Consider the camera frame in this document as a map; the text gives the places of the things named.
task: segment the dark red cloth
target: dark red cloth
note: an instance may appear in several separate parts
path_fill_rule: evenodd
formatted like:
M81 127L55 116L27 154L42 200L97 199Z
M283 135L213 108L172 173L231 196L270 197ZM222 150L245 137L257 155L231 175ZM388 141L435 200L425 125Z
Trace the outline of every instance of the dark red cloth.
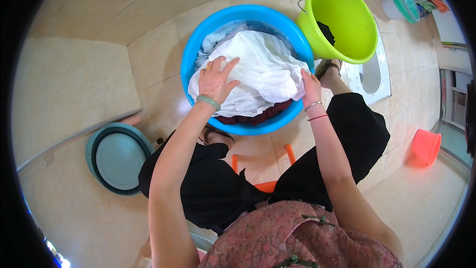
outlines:
M264 110L263 113L256 115L254 117L247 117L247 116L233 116L233 117L223 117L218 116L215 117L218 119L219 122L223 124L238 124L238 123L249 123L251 125L257 126L260 123L265 122L273 117L278 116L281 114L282 111L286 110L289 105L292 103L292 99L287 100L282 103L276 103L274 106L269 107L268 109Z

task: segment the black pants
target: black pants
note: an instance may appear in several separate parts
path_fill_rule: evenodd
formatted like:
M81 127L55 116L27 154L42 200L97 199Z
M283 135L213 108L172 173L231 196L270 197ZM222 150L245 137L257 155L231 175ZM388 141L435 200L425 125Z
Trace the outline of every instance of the black pants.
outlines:
M358 183L382 156L390 139L384 117L370 110L362 96L356 93L334 96L327 113L346 152L352 176ZM146 197L149 197L154 166L168 140L144 163L140 171L139 185ZM279 178L271 194L261 192L247 182L245 170L237 175L221 160L227 152L228 146L221 143L195 146L180 196L185 217L198 227L221 234L241 213L253 211L256 203L267 199L269 203L302 200L332 210L315 147Z

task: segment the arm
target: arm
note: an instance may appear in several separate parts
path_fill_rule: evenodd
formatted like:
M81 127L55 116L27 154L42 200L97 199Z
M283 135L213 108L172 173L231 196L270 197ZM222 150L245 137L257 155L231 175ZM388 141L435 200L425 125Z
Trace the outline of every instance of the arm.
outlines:
M220 71L223 60L224 57L219 57L211 69L202 69L199 79L200 94L219 104L239 84L239 81L227 84L228 75L239 59L230 61ZM200 132L215 111L211 104L198 101L169 139L155 165L149 191L149 230L154 267L196 267L199 264L197 248L182 208L180 186Z
M320 100L320 83L314 75L301 71L306 87L304 106ZM326 114L322 104L307 110L309 118ZM327 194L334 207L339 225L354 230L384 243L402 261L403 248L395 232L375 213L360 193L352 177L349 161L337 137L329 117L321 117L311 122L316 152L322 179Z

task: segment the woman's right hand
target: woman's right hand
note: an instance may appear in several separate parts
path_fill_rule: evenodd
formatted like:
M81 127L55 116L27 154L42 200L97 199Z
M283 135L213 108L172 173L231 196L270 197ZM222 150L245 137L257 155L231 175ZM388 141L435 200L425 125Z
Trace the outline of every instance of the woman's right hand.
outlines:
M302 98L304 108L308 105L321 100L321 82L312 73L301 69L302 80L304 81L304 88L306 94Z
M226 57L220 56L208 62L207 68L203 68L200 71L199 94L213 99L218 104L223 104L225 99L229 96L230 91L240 84L238 80L231 81L227 84L228 75L239 62L239 58L237 57L231 60L225 65L223 70L220 70L221 63L225 59Z

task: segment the blue plastic basin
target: blue plastic basin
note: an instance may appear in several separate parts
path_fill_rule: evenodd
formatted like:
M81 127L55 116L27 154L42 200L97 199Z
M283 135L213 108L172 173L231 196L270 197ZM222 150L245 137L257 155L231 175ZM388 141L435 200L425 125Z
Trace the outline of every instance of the blue plastic basin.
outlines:
M269 7L253 4L235 5L218 11L206 18L195 28L182 55L182 65L180 75L182 86L190 104L194 104L192 97L188 94L188 83L195 73L195 60L200 50L203 39L210 33L216 31L219 27L239 20L255 20L271 24L287 36L293 45L297 59L305 61L309 69L314 73L314 58L311 47L306 37L294 24L294 22L282 13ZM240 135L267 134L288 124L302 110L302 100L293 101L291 105L278 116L263 123L253 126L249 123L240 123L236 125L226 125L219 122L216 118L211 118L208 123L212 126L230 133Z

